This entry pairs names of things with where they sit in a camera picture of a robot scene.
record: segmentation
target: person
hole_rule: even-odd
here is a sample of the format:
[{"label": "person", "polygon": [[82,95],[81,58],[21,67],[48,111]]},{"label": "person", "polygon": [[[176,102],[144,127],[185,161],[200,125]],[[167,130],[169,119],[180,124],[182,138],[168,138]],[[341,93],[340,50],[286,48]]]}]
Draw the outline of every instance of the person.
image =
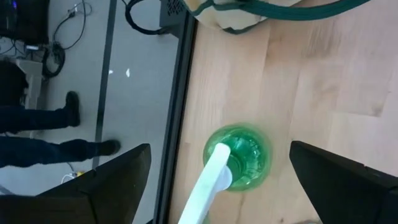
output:
[{"label": "person", "polygon": [[[77,127],[80,124],[79,109],[79,97],[73,91],[68,92],[65,106],[55,111],[2,106],[0,107],[0,133]],[[120,142],[117,140],[88,142],[75,139],[53,144],[39,139],[0,136],[0,168],[80,162],[96,156],[113,155],[120,148]]]}]

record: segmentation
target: wooden surface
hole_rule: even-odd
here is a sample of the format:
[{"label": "wooden surface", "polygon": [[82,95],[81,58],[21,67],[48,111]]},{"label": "wooden surface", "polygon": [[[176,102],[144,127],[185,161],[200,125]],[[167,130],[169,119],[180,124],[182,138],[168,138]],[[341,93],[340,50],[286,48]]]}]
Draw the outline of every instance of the wooden surface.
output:
[{"label": "wooden surface", "polygon": [[273,164],[258,189],[218,194],[211,223],[317,218],[288,158],[293,139],[398,175],[397,9],[396,0],[372,0],[321,21],[268,20],[243,35],[199,26],[170,223],[203,169],[207,139],[226,124],[262,128]]}]

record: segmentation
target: gray floor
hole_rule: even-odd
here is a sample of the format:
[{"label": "gray floor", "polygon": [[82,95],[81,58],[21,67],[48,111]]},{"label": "gray floor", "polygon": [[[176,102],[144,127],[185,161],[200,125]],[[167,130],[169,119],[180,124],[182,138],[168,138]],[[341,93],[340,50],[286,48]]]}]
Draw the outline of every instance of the gray floor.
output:
[{"label": "gray floor", "polygon": [[[79,0],[54,0],[50,5],[50,34],[67,9]],[[74,138],[95,140],[109,0],[87,0],[93,14],[87,18],[85,34],[78,45],[67,52],[61,74],[47,88],[47,109],[64,104],[67,91],[79,92],[82,124],[78,128],[45,131],[40,137],[50,142]],[[132,11],[137,23],[148,28],[159,24],[159,0],[146,0]],[[59,39],[72,43],[81,29],[82,18],[74,18],[62,28]],[[117,138],[123,144],[121,153],[150,143],[152,166],[142,202],[133,223],[147,223],[153,217],[160,172],[169,98],[177,53],[177,38],[171,35],[146,36],[132,30],[124,20],[124,5],[118,1],[110,61],[103,139]],[[100,164],[109,157],[100,159]],[[88,171],[92,161],[73,163],[77,170]],[[15,194],[35,195],[58,184],[70,173],[66,164],[33,166],[28,169],[0,169],[0,184]]]}]

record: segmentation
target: dark pants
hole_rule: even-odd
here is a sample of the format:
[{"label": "dark pants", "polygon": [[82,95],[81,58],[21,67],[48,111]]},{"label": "dark pants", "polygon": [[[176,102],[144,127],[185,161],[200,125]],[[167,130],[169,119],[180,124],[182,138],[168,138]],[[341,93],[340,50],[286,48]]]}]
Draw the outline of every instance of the dark pants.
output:
[{"label": "dark pants", "polygon": [[[66,109],[43,111],[0,107],[0,133],[66,128],[69,117]],[[52,144],[38,139],[0,136],[0,168],[77,162],[97,155],[98,143],[81,139]]]}]

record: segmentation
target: black shoe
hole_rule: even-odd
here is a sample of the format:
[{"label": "black shoe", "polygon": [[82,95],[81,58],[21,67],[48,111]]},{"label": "black shoe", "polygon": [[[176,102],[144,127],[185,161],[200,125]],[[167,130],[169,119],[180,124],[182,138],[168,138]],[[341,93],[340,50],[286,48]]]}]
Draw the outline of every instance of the black shoe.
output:
[{"label": "black shoe", "polygon": [[118,140],[108,140],[99,144],[99,156],[112,156],[120,151],[121,144]]},{"label": "black shoe", "polygon": [[80,101],[79,96],[74,91],[69,91],[67,94],[66,105],[64,109],[68,113],[68,124],[71,127],[80,125]]}]

